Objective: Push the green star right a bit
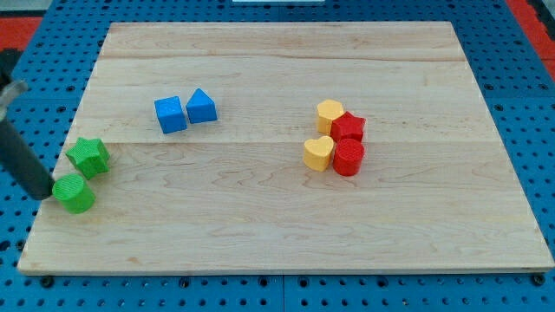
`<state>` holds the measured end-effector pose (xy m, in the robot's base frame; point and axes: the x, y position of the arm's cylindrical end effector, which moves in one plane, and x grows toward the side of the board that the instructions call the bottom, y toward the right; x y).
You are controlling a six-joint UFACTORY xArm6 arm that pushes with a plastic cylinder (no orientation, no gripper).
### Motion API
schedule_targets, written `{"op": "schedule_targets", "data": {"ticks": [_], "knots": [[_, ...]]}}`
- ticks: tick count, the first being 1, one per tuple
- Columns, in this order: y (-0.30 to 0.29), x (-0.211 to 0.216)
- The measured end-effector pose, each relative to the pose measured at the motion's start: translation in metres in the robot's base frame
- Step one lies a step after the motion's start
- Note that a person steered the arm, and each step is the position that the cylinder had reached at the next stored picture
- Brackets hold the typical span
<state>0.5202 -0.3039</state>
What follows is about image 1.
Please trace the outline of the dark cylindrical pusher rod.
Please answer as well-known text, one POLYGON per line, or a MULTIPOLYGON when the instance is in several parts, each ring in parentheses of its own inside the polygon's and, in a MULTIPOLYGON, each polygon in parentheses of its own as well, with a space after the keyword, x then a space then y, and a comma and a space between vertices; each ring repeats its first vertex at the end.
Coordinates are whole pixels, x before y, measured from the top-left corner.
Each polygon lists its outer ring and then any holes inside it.
POLYGON ((52 195, 53 177, 6 117, 1 120, 1 164, 33 199, 52 195))

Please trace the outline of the grey metal rod mount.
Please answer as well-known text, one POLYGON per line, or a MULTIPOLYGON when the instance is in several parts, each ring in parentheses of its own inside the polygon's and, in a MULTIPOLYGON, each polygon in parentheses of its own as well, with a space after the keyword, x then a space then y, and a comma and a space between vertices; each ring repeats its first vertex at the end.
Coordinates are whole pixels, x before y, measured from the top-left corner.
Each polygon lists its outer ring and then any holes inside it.
POLYGON ((17 80, 11 73, 23 52, 17 49, 1 50, 1 119, 7 115, 9 104, 18 96, 29 90, 24 80, 17 80))

